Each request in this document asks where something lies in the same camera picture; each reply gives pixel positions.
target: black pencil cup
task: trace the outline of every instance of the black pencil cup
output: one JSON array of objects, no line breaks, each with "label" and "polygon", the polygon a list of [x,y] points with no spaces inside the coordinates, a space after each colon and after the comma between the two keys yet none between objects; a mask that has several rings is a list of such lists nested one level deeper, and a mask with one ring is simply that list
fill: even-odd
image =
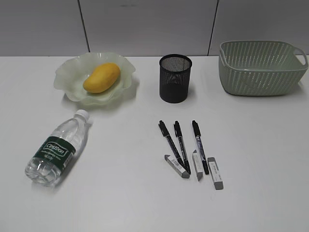
[{"label": "black pencil cup", "polygon": [[183,55],[170,54],[160,59],[160,97],[180,103],[188,96],[192,61]]}]

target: black marker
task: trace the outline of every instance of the black marker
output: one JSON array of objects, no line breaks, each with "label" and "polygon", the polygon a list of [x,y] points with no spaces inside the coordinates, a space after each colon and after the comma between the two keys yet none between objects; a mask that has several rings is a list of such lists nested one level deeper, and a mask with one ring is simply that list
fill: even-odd
[{"label": "black marker", "polygon": [[164,124],[164,122],[162,120],[159,122],[159,128],[161,129],[161,132],[162,132],[163,136],[168,141],[169,146],[172,149],[172,151],[173,151],[173,153],[174,153],[178,163],[184,168],[183,160],[180,157],[180,155],[179,155],[179,153],[177,151],[177,148],[176,148],[176,146],[175,146],[175,144],[174,144],[174,142],[172,140],[172,137],[170,136],[169,131],[166,128],[166,126],[165,126],[165,124]]},{"label": "black marker", "polygon": [[187,170],[187,172],[189,174],[191,174],[187,153],[186,153],[185,148],[184,148],[183,134],[182,134],[182,131],[180,130],[180,125],[179,125],[178,121],[175,121],[174,129],[175,129],[175,135],[178,138],[180,150],[182,151],[184,168]]},{"label": "black marker", "polygon": [[202,141],[201,141],[201,132],[199,131],[199,127],[198,127],[197,122],[192,121],[192,126],[193,126],[193,130],[194,130],[195,139],[197,140],[197,147],[199,149],[199,154],[200,154],[201,159],[202,159],[205,174],[209,175],[207,161],[206,161],[206,157],[205,157],[205,153],[204,153],[204,149],[203,149],[203,145],[202,145]]}]

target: eraser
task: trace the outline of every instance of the eraser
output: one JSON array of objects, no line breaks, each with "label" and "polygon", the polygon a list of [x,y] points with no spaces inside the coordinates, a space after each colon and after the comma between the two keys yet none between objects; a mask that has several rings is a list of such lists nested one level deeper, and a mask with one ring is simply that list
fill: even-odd
[{"label": "eraser", "polygon": [[207,161],[208,161],[208,166],[209,166],[209,170],[211,173],[214,188],[216,190],[223,189],[223,181],[222,181],[222,178],[219,172],[216,159],[214,157],[209,157]]},{"label": "eraser", "polygon": [[192,153],[192,160],[197,174],[197,180],[199,181],[203,177],[203,164],[196,150]]},{"label": "eraser", "polygon": [[177,162],[176,158],[170,155],[165,155],[164,159],[182,178],[189,178],[190,174]]}]

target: green plastic basket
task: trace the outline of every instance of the green plastic basket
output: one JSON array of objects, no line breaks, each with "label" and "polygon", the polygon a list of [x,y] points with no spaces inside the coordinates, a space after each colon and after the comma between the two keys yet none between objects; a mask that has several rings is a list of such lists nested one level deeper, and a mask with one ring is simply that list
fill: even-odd
[{"label": "green plastic basket", "polygon": [[[302,64],[294,52],[305,59]],[[277,41],[231,41],[220,45],[219,74],[233,95],[273,96],[288,93],[308,69],[305,53]]]}]

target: basket handle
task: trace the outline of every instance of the basket handle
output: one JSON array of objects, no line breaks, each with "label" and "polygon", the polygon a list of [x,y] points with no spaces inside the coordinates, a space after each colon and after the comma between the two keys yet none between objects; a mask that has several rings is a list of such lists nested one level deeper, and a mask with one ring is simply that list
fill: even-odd
[{"label": "basket handle", "polygon": [[227,63],[226,63],[225,56],[224,56],[223,51],[222,51],[221,48],[220,48],[220,58],[221,58],[221,62],[223,64],[223,66],[226,66]]},{"label": "basket handle", "polygon": [[294,50],[299,51],[299,52],[303,55],[303,57],[304,57],[304,59],[305,59],[305,64],[303,64],[303,66],[305,66],[306,68],[308,68],[308,60],[307,60],[307,56],[306,56],[306,54],[304,53],[304,51],[301,50],[301,49],[298,48],[298,47],[294,47]]}]

